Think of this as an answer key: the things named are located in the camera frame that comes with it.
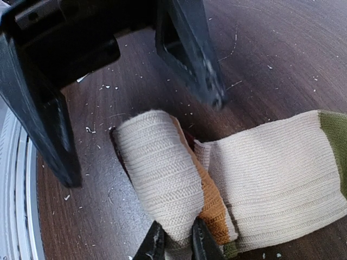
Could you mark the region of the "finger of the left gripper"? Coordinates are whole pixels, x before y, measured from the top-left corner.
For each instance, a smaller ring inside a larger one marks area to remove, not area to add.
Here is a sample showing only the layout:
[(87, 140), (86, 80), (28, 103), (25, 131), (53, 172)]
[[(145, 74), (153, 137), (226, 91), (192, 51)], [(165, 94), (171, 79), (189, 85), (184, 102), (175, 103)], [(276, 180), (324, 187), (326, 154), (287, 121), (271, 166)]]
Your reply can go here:
[(158, 1), (156, 50), (202, 103), (220, 110), (227, 93), (202, 1)]

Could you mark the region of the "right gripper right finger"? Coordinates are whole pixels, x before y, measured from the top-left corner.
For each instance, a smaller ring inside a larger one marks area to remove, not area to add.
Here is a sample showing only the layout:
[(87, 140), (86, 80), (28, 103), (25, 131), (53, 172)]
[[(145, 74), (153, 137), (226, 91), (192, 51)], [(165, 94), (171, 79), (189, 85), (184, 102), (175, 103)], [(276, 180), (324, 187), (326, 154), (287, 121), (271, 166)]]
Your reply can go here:
[(192, 226), (192, 258), (195, 260), (225, 259), (203, 219), (196, 218)]

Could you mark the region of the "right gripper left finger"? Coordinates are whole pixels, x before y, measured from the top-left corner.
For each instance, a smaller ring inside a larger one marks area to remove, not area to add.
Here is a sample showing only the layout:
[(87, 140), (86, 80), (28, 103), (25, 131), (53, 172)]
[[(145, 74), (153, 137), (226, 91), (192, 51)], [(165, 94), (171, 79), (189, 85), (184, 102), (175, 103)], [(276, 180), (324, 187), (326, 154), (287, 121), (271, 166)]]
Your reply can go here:
[(133, 260), (165, 260), (165, 231), (153, 221)]

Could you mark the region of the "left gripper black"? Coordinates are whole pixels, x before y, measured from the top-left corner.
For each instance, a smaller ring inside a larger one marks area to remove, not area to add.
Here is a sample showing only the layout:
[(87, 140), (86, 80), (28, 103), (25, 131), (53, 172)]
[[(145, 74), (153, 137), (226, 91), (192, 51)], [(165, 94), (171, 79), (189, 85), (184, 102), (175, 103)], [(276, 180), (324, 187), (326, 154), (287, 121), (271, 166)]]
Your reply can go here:
[(62, 88), (117, 61), (117, 39), (154, 25), (157, 1), (16, 1), (1, 16), (1, 97), (67, 188), (81, 167)]

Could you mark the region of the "cream striped knitted sock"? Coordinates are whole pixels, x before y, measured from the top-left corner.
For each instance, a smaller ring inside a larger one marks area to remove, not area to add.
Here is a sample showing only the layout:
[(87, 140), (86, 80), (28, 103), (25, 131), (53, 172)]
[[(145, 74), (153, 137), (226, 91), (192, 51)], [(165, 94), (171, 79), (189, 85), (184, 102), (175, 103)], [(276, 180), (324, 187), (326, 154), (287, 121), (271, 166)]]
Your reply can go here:
[(142, 207), (166, 233), (167, 259), (191, 258), (197, 217), (232, 259), (346, 216), (345, 114), (312, 110), (199, 142), (150, 110), (113, 137)]

